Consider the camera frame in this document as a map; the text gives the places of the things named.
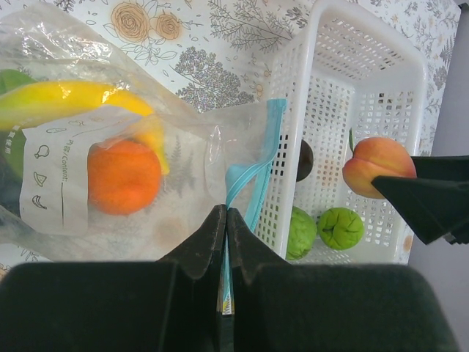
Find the white label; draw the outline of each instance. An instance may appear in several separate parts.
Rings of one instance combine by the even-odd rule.
[[[42,233],[85,234],[89,148],[119,135],[140,119],[128,110],[103,106],[24,129],[21,219]]]

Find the floral tablecloth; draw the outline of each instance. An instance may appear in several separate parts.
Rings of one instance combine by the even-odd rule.
[[[0,0],[0,17],[37,0]],[[428,59],[420,154],[432,149],[459,20],[452,0],[350,0],[404,34]],[[308,23],[314,0],[54,0],[200,111],[261,100],[273,54]],[[412,235],[401,243],[406,263]],[[0,245],[0,276],[44,260]]]

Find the orange fruit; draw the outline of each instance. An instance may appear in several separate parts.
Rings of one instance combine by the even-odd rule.
[[[88,198],[103,213],[128,215],[145,208],[160,182],[160,161],[143,144],[123,140],[89,152]]]

